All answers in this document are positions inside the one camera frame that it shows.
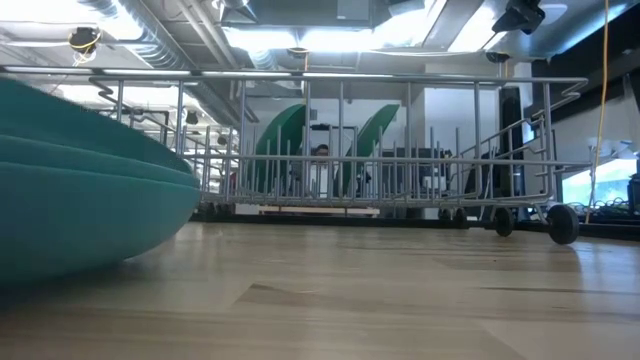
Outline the light wooden desk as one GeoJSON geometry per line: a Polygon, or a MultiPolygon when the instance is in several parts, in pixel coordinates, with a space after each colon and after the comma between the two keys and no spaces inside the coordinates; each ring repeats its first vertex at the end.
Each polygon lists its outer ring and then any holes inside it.
{"type": "Polygon", "coordinates": [[[308,213],[308,214],[337,214],[343,216],[362,215],[375,217],[380,214],[377,208],[357,208],[357,207],[303,207],[303,206],[275,206],[259,205],[260,213],[308,213]]]}

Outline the black aluminium frame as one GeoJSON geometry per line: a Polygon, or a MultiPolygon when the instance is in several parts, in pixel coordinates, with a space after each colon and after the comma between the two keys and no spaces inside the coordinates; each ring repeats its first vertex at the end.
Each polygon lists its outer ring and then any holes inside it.
{"type": "MultiPolygon", "coordinates": [[[[202,223],[455,229],[452,221],[448,223],[441,223],[438,220],[424,219],[355,218],[327,216],[224,215],[208,217],[204,214],[194,213],[189,221],[202,223]]],[[[588,225],[581,224],[579,226],[579,235],[583,237],[640,242],[640,226],[598,223],[588,225]]]]}

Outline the silver ventilation duct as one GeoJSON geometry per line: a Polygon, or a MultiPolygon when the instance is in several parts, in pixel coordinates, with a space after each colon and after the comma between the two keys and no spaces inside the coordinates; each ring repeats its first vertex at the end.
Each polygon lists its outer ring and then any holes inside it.
{"type": "MultiPolygon", "coordinates": [[[[135,40],[144,42],[134,46],[133,53],[156,70],[195,70],[196,65],[169,34],[142,0],[75,0],[102,19],[124,19],[142,31],[135,40]]],[[[240,103],[229,99],[229,81],[211,80],[186,85],[185,92],[195,98],[206,113],[222,125],[240,124],[240,103]]]]}

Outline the narrow ceiling light panel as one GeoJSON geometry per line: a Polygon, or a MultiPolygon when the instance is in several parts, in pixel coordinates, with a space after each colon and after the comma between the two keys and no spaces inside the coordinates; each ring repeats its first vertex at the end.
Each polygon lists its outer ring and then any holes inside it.
{"type": "Polygon", "coordinates": [[[510,31],[495,32],[492,27],[505,14],[509,0],[483,0],[467,20],[447,51],[475,53],[496,46],[510,31]]]}

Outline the wide ceiling light panel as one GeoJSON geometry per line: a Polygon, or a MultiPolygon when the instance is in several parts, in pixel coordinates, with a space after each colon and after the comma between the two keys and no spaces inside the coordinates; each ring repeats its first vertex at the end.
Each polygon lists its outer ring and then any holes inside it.
{"type": "Polygon", "coordinates": [[[223,31],[231,47],[250,52],[295,47],[312,52],[366,52],[417,46],[424,41],[436,19],[437,15],[427,10],[416,10],[394,16],[373,30],[312,29],[298,36],[292,30],[224,27],[223,31]]]}

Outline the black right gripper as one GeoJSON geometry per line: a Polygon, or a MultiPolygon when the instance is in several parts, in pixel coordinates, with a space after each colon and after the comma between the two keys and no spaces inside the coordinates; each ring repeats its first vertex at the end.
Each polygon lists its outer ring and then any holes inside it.
{"type": "Polygon", "coordinates": [[[505,12],[492,26],[495,33],[520,30],[532,34],[545,19],[541,0],[509,0],[505,12]]]}

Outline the bright monitor screen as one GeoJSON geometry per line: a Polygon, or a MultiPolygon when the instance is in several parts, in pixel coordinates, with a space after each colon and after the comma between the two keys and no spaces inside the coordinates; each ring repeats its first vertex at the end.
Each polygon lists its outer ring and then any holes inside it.
{"type": "MultiPolygon", "coordinates": [[[[619,203],[628,200],[627,186],[637,171],[637,162],[631,159],[615,159],[596,169],[592,205],[619,203]]],[[[562,196],[565,203],[587,205],[591,198],[591,175],[586,170],[562,180],[562,196]]]]}

